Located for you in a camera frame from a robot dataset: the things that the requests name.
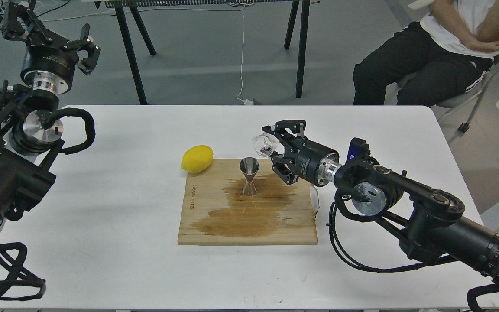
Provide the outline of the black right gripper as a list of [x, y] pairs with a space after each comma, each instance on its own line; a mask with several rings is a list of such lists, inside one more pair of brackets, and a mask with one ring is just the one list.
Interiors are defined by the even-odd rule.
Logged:
[[327, 162], [339, 162], [340, 155], [336, 150], [307, 140], [304, 135], [305, 120], [282, 120], [273, 126], [263, 126], [263, 132], [271, 134], [288, 150], [298, 150], [294, 159], [281, 155], [272, 155], [272, 170], [287, 185], [295, 184], [299, 178], [315, 186], [325, 186], [330, 182], [327, 178]]

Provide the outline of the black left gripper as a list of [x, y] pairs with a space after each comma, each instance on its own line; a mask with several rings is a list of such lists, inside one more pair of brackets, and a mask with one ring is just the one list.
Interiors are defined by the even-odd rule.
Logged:
[[[59, 48], [66, 44], [66, 39], [47, 29], [36, 16], [35, 1], [8, 2], [5, 7], [2, 35], [9, 41], [26, 43], [20, 79], [32, 86], [36, 73], [52, 74], [59, 78], [54, 82], [57, 94], [71, 90], [75, 66], [86, 75], [95, 69], [101, 49], [90, 36], [91, 26], [85, 24], [81, 29], [81, 38], [70, 42], [73, 51], [62, 51]], [[79, 61], [76, 51], [87, 52], [87, 57]]]

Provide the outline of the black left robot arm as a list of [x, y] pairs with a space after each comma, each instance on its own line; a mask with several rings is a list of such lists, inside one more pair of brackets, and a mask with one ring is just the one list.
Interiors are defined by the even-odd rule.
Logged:
[[[89, 37], [89, 24], [76, 41], [47, 29], [38, 19], [35, 1], [9, 2], [2, 35], [26, 44], [20, 77], [23, 84], [0, 88], [0, 227], [18, 221], [43, 199], [56, 177], [49, 169], [59, 153], [75, 154], [93, 144], [93, 117], [78, 108], [59, 109], [60, 94], [71, 90], [75, 67], [90, 74], [100, 47]], [[24, 268], [27, 248], [23, 243], [0, 242], [0, 300], [14, 286], [36, 288], [31, 296], [43, 296], [45, 280]]]

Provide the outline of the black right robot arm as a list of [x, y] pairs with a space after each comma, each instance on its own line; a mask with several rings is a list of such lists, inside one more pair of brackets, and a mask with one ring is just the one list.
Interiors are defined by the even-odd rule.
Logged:
[[[268, 156], [272, 170], [287, 185], [299, 178], [313, 186], [333, 183], [336, 192], [327, 227], [331, 246], [352, 268], [374, 273], [398, 273], [454, 261], [492, 278], [492, 283], [470, 289], [467, 304], [482, 309], [479, 296], [499, 293], [499, 233], [463, 216], [464, 203], [453, 194], [409, 179], [381, 166], [369, 145], [353, 138], [348, 156], [340, 164], [339, 153], [309, 140], [304, 120], [286, 119], [262, 127], [258, 154]], [[400, 249], [418, 264], [380, 269], [362, 264], [342, 247], [335, 227], [337, 213], [362, 223], [374, 222], [394, 235]]]

